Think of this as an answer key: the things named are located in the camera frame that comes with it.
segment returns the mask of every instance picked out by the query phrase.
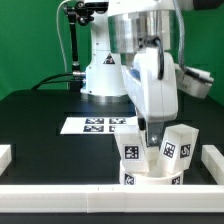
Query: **white border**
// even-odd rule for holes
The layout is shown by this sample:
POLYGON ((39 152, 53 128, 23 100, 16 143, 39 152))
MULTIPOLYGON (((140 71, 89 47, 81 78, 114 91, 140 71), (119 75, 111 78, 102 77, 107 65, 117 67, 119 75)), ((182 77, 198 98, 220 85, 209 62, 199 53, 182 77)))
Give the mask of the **white border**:
POLYGON ((2 185, 0 212, 224 212, 224 186, 2 185))

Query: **black cable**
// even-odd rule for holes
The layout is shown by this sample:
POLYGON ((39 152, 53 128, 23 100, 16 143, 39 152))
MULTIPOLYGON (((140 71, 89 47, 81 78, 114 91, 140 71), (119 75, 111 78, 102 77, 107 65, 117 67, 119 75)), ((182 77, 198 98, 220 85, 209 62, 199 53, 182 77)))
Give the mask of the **black cable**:
POLYGON ((50 82, 42 82, 38 85, 34 86, 32 90, 37 90, 40 86, 46 85, 46 84, 54 84, 54 83, 71 83, 71 82, 77 82, 76 80, 61 80, 61 81, 50 81, 50 82))
POLYGON ((164 52, 163 52, 163 46, 161 43, 161 40, 159 38, 156 38, 154 40, 155 45, 159 49, 159 57, 160 57, 160 68, 159 68, 159 74, 158 74, 158 79, 162 80, 164 76, 164 52))
POLYGON ((53 76, 50 76, 48 78, 45 78, 43 79, 41 82, 39 82, 37 85, 33 86, 31 88, 31 90, 37 90, 43 83, 46 83, 52 79, 56 79, 56 78, 61 78, 61 77, 68 77, 68 76, 73 76, 72 73, 65 73, 65 74, 58 74, 58 75, 53 75, 53 76))
POLYGON ((80 70, 79 65, 79 53, 78 53, 78 41, 77 41, 77 32, 76 32, 76 7, 69 7, 67 4, 64 5, 64 13, 68 17, 69 26, 70 26, 70 36, 71 36, 71 45, 72 45, 72 70, 80 70))
POLYGON ((214 82, 214 80, 212 78, 210 78, 210 77, 208 77, 208 78, 201 77, 199 73, 194 72, 194 71, 192 71, 192 70, 190 70, 188 68, 186 69, 185 74, 190 76, 190 77, 192 77, 192 78, 194 78, 194 79, 197 79, 198 81, 203 82, 203 83, 212 84, 214 82))

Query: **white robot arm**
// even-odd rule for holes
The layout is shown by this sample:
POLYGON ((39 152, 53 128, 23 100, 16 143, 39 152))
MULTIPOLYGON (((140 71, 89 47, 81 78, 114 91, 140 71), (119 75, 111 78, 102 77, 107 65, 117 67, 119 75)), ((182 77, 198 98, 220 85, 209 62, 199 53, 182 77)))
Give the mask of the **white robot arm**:
POLYGON ((100 103, 116 103, 128 100, 121 74, 120 55, 113 54, 110 48, 107 10, 108 0, 75 1, 74 6, 67 6, 72 43, 76 47, 74 24, 90 25, 91 62, 84 72, 73 68, 73 75, 85 76, 85 85, 81 89, 84 99, 100 103))
POLYGON ((182 182, 183 171, 189 168, 198 130, 176 125, 166 128, 162 138, 163 123, 176 118, 177 88, 186 78, 191 80, 189 85, 180 89, 200 98, 207 95, 213 79, 208 73, 186 67, 183 49, 179 51, 180 66, 165 52, 174 43, 176 18, 180 28, 184 28, 178 3, 182 3, 182 9, 192 9, 192 1, 110 0, 109 3, 112 52, 121 55, 124 85, 138 118, 144 119, 146 125, 146 131, 131 126, 115 129, 124 170, 120 176, 123 184, 130 183, 130 179, 131 183, 140 184, 158 184, 162 180, 164 184, 177 184, 182 182), (174 180, 171 174, 179 177, 174 180))

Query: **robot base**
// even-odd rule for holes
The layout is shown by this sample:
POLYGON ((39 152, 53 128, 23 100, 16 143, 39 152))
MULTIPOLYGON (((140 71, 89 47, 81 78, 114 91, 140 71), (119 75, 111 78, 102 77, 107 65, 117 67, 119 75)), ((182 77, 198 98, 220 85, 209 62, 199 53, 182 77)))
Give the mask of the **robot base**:
POLYGON ((129 100, 128 95, 102 96, 102 95, 92 95, 88 93, 81 93, 81 98, 84 100, 90 100, 96 103, 123 103, 129 100))

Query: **white block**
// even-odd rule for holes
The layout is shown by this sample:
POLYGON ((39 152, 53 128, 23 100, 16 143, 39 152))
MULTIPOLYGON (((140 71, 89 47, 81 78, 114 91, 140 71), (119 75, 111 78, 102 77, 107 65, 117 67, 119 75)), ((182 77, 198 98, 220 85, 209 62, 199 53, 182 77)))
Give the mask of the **white block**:
POLYGON ((188 169, 197 136, 198 129, 184 124, 167 127, 157 166, 173 174, 188 169))
POLYGON ((138 126, 118 126, 115 129, 114 136, 125 170, 129 172, 148 172, 149 166, 138 126))
POLYGON ((3 185, 0 212, 86 212, 92 186, 3 185))
POLYGON ((224 157, 214 145, 203 145, 202 162, 217 184, 224 185, 224 157))
POLYGON ((223 191, 214 185, 126 186, 125 212, 222 212, 223 191))
POLYGON ((5 171, 11 161, 11 146, 0 145, 0 175, 5 171))
POLYGON ((88 192, 87 213, 124 212, 124 191, 121 186, 98 186, 96 191, 88 192))

